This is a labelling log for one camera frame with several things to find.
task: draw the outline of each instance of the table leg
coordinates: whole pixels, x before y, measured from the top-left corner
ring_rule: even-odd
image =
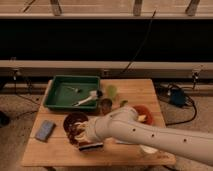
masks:
[[[56,171],[54,167],[46,166],[44,167],[47,171]]]

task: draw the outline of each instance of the green object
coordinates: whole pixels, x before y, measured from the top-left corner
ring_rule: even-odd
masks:
[[[76,93],[71,91],[69,87],[81,91]],[[93,90],[100,90],[100,78],[97,76],[56,75],[44,101],[44,106],[51,110],[95,110],[97,108],[96,100],[80,106],[72,105],[89,97],[90,91]]]
[[[117,87],[114,85],[109,85],[106,87],[106,94],[107,97],[111,100],[115,100],[115,97],[117,95]]]

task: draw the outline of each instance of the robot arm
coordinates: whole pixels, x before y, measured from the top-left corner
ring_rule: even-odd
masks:
[[[147,145],[213,166],[213,134],[160,128],[141,124],[132,107],[119,108],[87,123],[85,134],[92,142],[114,137]]]

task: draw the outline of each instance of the plastic tray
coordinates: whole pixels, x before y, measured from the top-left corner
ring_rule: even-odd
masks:
[[[80,92],[76,92],[72,88],[78,88]],[[100,78],[97,76],[56,75],[44,101],[44,106],[51,110],[95,110],[97,108],[95,100],[80,106],[73,105],[89,97],[92,90],[100,90]]]

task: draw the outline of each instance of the black cable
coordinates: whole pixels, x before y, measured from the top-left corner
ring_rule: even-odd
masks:
[[[19,118],[20,118],[21,116],[23,116],[23,115],[26,115],[26,114],[33,114],[33,113],[35,113],[35,112],[38,112],[38,110],[27,111],[27,112],[21,113],[21,114],[15,116],[15,117],[11,118],[11,120],[16,120],[16,119],[19,119]]]
[[[138,50],[136,51],[135,55],[133,56],[133,58],[129,61],[129,63],[127,64],[127,66],[120,72],[118,73],[116,76],[114,77],[120,77],[122,74],[124,74],[130,67],[130,65],[135,61],[135,59],[137,58],[137,56],[139,55],[139,53],[141,52],[141,50],[143,49],[143,47],[145,46],[148,38],[149,38],[149,35],[150,35],[150,32],[151,32],[151,28],[152,28],[152,22],[153,22],[153,19],[155,17],[155,14],[156,14],[156,10],[153,12],[153,15],[150,19],[150,22],[149,22],[149,25],[148,25],[148,28],[147,28],[147,31],[146,31],[146,34],[145,34],[145,37],[142,41],[142,43],[140,44]]]
[[[180,170],[177,170],[177,169],[173,169],[171,167],[168,167],[166,165],[163,165],[164,168],[168,169],[168,170],[171,170],[171,171],[180,171]]]
[[[176,84],[169,84],[167,87],[164,87],[162,85],[157,85],[157,86],[158,86],[158,89],[161,89],[161,91],[163,91],[164,94],[167,93],[168,91],[172,90],[172,89],[182,90],[182,88],[177,86]],[[196,118],[196,116],[197,116],[197,107],[195,105],[194,100],[188,94],[186,94],[185,92],[184,92],[184,95],[186,97],[185,106],[193,107],[193,109],[194,109],[194,114],[193,114],[192,118],[187,119],[185,121],[166,123],[166,126],[171,126],[171,125],[177,125],[177,124],[183,124],[183,123],[191,122],[191,121],[193,121]],[[168,101],[163,100],[164,98],[162,96],[160,96],[159,94],[158,94],[158,97],[159,97],[158,99],[163,101],[163,102],[167,102],[167,103],[169,102],[169,100]]]
[[[20,97],[20,98],[22,98],[22,99],[28,100],[28,101],[30,101],[31,103],[34,103],[34,104],[36,104],[36,105],[40,105],[40,104],[36,103],[35,101],[33,101],[32,99],[29,99],[29,98],[27,98],[27,97],[21,96],[20,94],[17,93],[16,79],[14,79],[14,91],[15,91],[14,93],[15,93],[16,96],[18,96],[18,97]]]
[[[180,121],[180,122],[166,123],[166,126],[183,124],[183,123],[187,123],[187,122],[193,121],[196,118],[196,116],[197,116],[197,107],[196,107],[196,105],[194,103],[192,104],[192,107],[194,109],[194,115],[192,116],[191,119],[188,119],[188,120],[185,120],[185,121]]]

